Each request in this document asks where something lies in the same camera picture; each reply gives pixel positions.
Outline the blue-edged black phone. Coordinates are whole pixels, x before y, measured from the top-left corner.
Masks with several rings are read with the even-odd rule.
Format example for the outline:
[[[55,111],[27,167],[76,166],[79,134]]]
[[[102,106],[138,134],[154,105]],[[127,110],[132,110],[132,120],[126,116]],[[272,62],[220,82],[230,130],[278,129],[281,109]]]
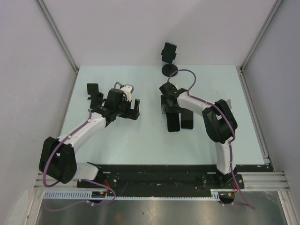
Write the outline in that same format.
[[[180,126],[182,129],[192,130],[194,128],[194,113],[192,111],[185,109],[181,113]]]

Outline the black folding phone stand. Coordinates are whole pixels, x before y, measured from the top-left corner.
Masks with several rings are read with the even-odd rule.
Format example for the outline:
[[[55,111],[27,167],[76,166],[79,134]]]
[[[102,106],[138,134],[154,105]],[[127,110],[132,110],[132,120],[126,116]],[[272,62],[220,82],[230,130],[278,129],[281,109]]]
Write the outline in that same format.
[[[102,104],[104,95],[99,91],[97,83],[87,84],[87,94],[89,95],[88,100],[90,100],[90,109]]]

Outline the black pole phone stand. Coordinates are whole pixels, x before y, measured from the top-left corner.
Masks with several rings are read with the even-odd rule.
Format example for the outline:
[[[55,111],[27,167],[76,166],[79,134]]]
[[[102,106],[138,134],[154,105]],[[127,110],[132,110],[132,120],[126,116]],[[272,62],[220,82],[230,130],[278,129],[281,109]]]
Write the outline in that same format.
[[[173,73],[174,71],[176,71],[178,68],[177,68],[177,66],[176,65],[174,65],[173,64],[173,62],[172,62],[172,64],[168,64],[168,63],[165,63],[164,65],[163,65],[163,67],[162,67],[162,74],[164,75],[164,76],[170,76],[171,75],[171,73]]]

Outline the teal-edged phone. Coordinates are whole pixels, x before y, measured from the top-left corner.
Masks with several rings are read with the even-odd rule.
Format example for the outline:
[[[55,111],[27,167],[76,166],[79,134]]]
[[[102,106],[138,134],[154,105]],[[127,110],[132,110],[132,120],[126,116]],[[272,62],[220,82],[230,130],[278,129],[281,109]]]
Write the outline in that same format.
[[[162,61],[168,64],[172,64],[173,60],[176,58],[176,49],[175,44],[165,42],[165,46],[161,52]]]

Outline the white phone stand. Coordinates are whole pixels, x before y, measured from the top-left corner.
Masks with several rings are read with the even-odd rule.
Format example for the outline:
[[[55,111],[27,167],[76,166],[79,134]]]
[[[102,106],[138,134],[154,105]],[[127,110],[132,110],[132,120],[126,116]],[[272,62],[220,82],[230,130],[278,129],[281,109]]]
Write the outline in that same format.
[[[232,109],[231,99],[226,100],[226,103],[228,104],[228,107]]]

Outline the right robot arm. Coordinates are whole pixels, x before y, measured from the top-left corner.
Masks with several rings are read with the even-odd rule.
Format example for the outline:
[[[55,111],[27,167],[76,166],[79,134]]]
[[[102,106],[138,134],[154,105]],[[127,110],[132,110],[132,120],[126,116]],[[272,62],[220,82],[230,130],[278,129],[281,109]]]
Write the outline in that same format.
[[[223,99],[217,102],[200,99],[186,89],[177,89],[170,82],[163,84],[159,90],[162,93],[161,108],[166,115],[168,132],[180,131],[183,121],[191,124],[194,113],[203,118],[206,133],[216,146],[216,182],[221,188],[229,187],[236,181],[237,175],[232,142],[238,125],[227,102]]]

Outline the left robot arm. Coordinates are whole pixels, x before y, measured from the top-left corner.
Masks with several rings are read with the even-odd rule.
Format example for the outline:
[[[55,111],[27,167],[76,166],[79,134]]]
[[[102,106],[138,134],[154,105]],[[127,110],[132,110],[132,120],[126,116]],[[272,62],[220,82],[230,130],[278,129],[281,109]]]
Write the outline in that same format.
[[[47,176],[56,180],[53,185],[67,184],[73,179],[87,180],[95,188],[103,184],[104,178],[99,168],[92,163],[77,162],[75,155],[92,136],[118,117],[138,119],[140,101],[132,100],[133,91],[134,87],[127,84],[119,89],[110,89],[106,98],[100,92],[90,92],[87,119],[65,135],[45,139],[39,163],[45,187],[52,187],[46,181]]]

